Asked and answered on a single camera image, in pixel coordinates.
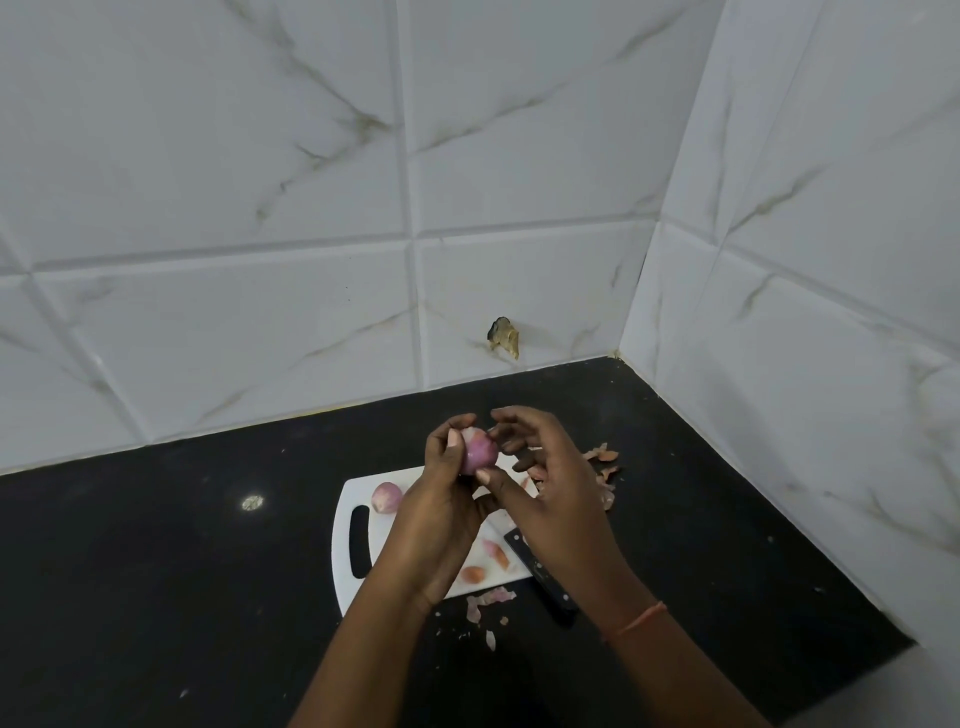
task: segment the white tile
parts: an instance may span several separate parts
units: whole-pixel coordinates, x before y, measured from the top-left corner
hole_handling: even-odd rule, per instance
[[[158,435],[417,386],[400,243],[46,274]]]
[[[960,364],[723,253],[663,391],[960,665]]]
[[[387,34],[380,0],[4,4],[0,213],[33,260],[400,231]]]
[[[660,209],[721,0],[410,0],[427,230]]]
[[[663,214],[721,241],[786,96],[823,0],[729,0],[707,58]]]
[[[728,244],[960,344],[960,4],[828,3]]]
[[[70,357],[24,285],[0,278],[0,471],[133,444],[107,385]]]
[[[717,253],[696,235],[657,223],[620,339],[620,353],[653,386],[663,385],[682,349]]]
[[[652,231],[609,223],[421,241],[426,383],[613,352]],[[516,362],[487,345],[500,316],[519,331]]]

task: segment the white cutting board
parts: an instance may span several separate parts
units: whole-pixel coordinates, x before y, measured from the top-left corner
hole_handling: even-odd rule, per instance
[[[527,478],[525,473],[514,473],[512,466],[516,458],[512,455],[504,455],[502,452],[496,460],[496,464],[506,471],[517,483],[523,485],[531,496],[537,495],[537,488],[533,482]],[[358,579],[353,575],[350,568],[350,516],[353,509],[358,505],[367,506],[370,509],[370,518],[368,525],[368,536],[370,540],[370,560],[376,563],[383,545],[387,541],[387,534],[390,533],[390,527],[394,524],[395,514],[376,513],[370,507],[370,499],[373,491],[380,483],[390,481],[396,483],[404,493],[416,482],[417,478],[423,472],[423,466],[419,468],[408,468],[404,471],[393,471],[391,473],[377,473],[375,475],[364,475],[355,477],[344,483],[344,489],[340,492],[340,499],[337,501],[337,510],[333,516],[333,538],[330,544],[330,561],[333,567],[333,588],[337,593],[337,601],[340,604],[341,614],[347,613],[347,607],[353,601],[363,579]],[[474,497],[482,496],[487,493],[486,488],[480,488]],[[470,547],[470,553],[467,556],[465,567],[483,567],[486,572],[486,578],[479,584],[467,584],[458,577],[446,593],[447,599],[452,596],[459,596],[469,592],[491,589],[500,584],[508,584],[518,579],[525,579],[530,576],[520,560],[516,558],[513,550],[507,546],[503,540],[503,535],[507,531],[515,528],[513,520],[507,515],[506,511],[497,511],[491,514],[480,526],[480,532],[476,540]],[[506,570],[503,570],[483,548],[482,540],[488,539],[498,544],[503,549],[504,554],[510,560]]]

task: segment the wrist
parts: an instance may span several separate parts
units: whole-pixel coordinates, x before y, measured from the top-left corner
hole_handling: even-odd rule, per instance
[[[626,564],[604,574],[581,609],[601,634],[610,635],[657,603],[657,598]]]
[[[404,622],[423,622],[433,608],[413,580],[386,565],[380,568],[374,565],[364,585],[373,597],[389,606],[392,613]]]

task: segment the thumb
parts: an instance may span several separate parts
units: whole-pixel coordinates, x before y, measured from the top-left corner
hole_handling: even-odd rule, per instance
[[[537,501],[499,468],[481,468],[476,472],[476,479],[481,485],[487,486],[487,490],[496,496],[522,530],[523,523],[537,508]]]
[[[439,470],[447,475],[451,481],[455,480],[457,475],[460,474],[460,469],[464,464],[465,452],[464,436],[459,429],[451,427],[450,431],[446,433],[444,454],[440,456],[437,463],[440,466]]]

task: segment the onion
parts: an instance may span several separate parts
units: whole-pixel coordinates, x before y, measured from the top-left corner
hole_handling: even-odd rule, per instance
[[[396,513],[396,509],[400,507],[401,498],[403,498],[403,491],[396,483],[380,483],[373,491],[370,505],[377,513]]]
[[[467,453],[464,455],[464,464],[460,472],[464,475],[473,475],[480,468],[496,465],[496,443],[479,427],[467,427],[461,430]]]

